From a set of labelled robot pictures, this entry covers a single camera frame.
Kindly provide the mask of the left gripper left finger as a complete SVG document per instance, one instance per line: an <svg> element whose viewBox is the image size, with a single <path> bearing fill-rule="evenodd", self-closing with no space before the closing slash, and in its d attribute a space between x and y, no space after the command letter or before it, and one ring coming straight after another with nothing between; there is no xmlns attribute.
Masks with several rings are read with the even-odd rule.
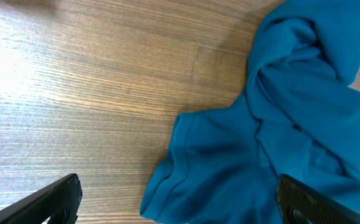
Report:
<svg viewBox="0 0 360 224"><path fill-rule="evenodd" d="M78 175L68 174L0 210L0 224L74 224L82 196Z"/></svg>

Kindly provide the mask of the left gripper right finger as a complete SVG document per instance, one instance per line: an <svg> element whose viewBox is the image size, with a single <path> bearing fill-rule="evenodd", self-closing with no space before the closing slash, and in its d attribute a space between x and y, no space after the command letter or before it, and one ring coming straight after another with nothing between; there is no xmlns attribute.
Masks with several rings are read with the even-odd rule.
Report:
<svg viewBox="0 0 360 224"><path fill-rule="evenodd" d="M360 214L282 174L275 198L283 224L360 224Z"/></svg>

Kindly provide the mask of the blue t-shirt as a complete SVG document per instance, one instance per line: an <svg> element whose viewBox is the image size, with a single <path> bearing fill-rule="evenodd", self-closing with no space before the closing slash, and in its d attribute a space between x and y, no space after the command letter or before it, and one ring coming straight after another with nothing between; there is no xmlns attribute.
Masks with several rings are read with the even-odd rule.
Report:
<svg viewBox="0 0 360 224"><path fill-rule="evenodd" d="M292 0L261 22L245 89L177 116L140 214L159 223L280 223L287 174L360 213L360 1Z"/></svg>

